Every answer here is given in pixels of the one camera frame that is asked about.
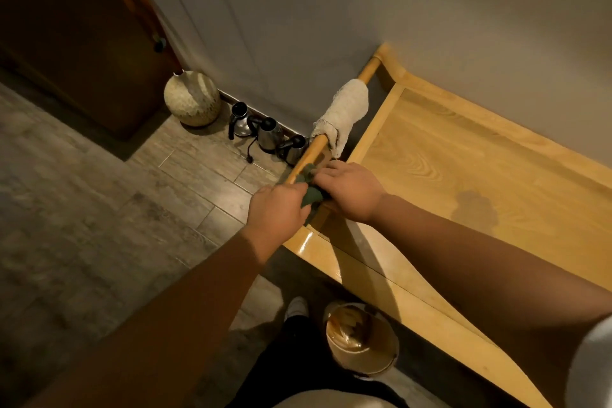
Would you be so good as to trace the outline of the person's right hand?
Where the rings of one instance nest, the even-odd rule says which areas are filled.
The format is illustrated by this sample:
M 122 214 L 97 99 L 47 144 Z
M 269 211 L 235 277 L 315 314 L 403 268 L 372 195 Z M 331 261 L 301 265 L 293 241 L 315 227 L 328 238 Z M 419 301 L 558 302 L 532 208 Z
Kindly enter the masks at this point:
M 349 183 L 338 194 L 323 202 L 329 210 L 350 221 L 369 224 L 374 212 L 387 194 L 378 179 L 366 168 L 357 163 L 351 164 Z

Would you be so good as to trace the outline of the person's left hand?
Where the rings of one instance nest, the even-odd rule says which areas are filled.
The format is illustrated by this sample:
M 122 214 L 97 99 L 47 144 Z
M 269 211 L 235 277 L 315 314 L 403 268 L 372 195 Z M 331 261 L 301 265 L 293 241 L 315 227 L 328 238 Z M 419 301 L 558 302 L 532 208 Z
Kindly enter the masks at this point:
M 303 226 L 310 213 L 310 206 L 302 202 L 274 202 L 258 199 L 258 191 L 249 204 L 247 222 L 241 229 L 261 263 Z

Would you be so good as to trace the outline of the dark green cloth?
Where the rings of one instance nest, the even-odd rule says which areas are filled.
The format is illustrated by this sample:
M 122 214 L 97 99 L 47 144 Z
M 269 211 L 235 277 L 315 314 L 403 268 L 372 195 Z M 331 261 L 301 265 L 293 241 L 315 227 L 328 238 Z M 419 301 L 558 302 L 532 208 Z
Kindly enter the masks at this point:
M 328 192 L 314 184 L 316 165 L 313 163 L 306 164 L 299 174 L 297 174 L 294 183 L 306 183 L 308 189 L 303 196 L 301 206 L 310 206 L 310 213 L 306 218 L 303 226 L 308 226 L 312 219 L 317 215 L 320 205 L 331 198 Z

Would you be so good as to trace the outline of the person's right forearm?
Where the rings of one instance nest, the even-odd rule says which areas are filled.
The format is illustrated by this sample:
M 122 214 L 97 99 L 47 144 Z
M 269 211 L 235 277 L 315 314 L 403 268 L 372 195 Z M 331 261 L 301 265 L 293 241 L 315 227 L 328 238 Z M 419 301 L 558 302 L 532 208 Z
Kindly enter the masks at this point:
M 530 252 L 389 194 L 368 220 L 532 380 L 566 374 L 612 292 Z

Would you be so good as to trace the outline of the person's left forearm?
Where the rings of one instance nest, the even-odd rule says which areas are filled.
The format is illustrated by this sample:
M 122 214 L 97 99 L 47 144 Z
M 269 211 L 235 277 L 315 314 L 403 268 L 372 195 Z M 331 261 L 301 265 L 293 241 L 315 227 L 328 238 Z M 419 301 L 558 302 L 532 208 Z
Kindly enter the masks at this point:
M 23 408 L 180 408 L 263 265 L 291 236 L 243 227 Z

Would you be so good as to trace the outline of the white towel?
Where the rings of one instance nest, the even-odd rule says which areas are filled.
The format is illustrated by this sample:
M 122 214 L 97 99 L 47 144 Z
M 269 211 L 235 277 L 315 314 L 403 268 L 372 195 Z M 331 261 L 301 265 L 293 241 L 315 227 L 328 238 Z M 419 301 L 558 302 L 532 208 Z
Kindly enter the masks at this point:
M 341 157 L 353 126 L 368 112 L 368 94 L 362 80 L 351 79 L 334 94 L 328 109 L 314 123 L 311 139 L 325 135 L 333 158 Z

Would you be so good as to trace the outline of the person's white shoe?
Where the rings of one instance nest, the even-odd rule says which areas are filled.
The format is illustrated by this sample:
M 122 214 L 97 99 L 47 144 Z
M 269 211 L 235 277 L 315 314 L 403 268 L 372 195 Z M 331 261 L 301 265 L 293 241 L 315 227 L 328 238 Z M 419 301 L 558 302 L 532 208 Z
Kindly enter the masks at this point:
M 286 322 L 293 317 L 310 317 L 309 303 L 302 296 L 297 296 L 289 302 L 283 321 Z

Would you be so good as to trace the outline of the round beige vase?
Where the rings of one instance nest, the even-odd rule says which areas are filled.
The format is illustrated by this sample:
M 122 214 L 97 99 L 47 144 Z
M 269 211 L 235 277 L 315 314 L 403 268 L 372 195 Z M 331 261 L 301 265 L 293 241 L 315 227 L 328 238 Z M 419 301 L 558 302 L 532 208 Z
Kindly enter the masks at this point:
M 164 87 L 164 102 L 182 124 L 194 128 L 211 125 L 222 106 L 215 83 L 196 71 L 173 74 Z

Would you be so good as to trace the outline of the light wooden table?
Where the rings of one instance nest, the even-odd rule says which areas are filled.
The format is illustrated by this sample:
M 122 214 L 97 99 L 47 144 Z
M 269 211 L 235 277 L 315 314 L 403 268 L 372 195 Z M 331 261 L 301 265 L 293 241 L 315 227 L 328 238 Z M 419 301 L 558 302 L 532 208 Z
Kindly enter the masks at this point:
M 426 211 L 612 291 L 612 169 L 414 76 L 388 44 L 358 75 L 373 77 L 388 95 L 349 162 Z M 528 407 L 551 408 L 371 227 L 321 208 L 285 247 Z

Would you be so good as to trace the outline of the bucket of water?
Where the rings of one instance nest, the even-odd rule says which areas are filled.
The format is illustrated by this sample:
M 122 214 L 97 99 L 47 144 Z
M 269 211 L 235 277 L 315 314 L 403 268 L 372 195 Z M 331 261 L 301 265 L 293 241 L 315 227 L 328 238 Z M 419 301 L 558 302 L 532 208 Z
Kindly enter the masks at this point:
M 348 372 L 374 379 L 392 369 L 400 343 L 390 322 L 363 303 L 331 302 L 323 315 L 324 334 L 333 359 Z

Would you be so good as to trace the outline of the person's black trousers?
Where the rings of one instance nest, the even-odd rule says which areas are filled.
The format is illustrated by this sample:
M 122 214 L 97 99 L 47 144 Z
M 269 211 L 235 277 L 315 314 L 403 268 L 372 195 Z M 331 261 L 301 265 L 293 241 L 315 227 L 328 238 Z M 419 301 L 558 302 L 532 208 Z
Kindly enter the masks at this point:
M 393 389 L 343 369 L 312 319 L 287 319 L 226 408 L 409 408 Z

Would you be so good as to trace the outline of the dark wooden cabinet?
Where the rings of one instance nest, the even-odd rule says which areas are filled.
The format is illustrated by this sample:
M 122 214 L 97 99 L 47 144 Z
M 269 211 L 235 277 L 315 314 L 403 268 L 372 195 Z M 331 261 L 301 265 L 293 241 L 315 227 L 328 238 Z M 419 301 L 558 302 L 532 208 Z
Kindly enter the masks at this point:
M 162 106 L 174 71 L 124 0 L 0 0 L 0 58 L 119 138 Z

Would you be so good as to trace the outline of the wooden towel rail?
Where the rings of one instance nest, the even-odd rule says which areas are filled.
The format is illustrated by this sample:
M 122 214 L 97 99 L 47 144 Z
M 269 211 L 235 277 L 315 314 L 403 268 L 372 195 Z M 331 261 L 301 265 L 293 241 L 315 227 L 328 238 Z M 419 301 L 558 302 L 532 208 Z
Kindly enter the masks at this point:
M 375 56 L 372 56 L 363 70 L 357 76 L 357 80 L 364 85 L 367 85 L 380 65 L 381 60 Z M 325 158 L 329 158 L 330 155 L 331 151 L 329 150 L 329 140 L 327 136 L 318 135 L 314 137 L 304 151 L 300 160 L 296 163 L 291 173 L 287 176 L 285 182 L 294 183 L 295 179 L 306 165 L 315 164 L 317 161 L 322 161 Z

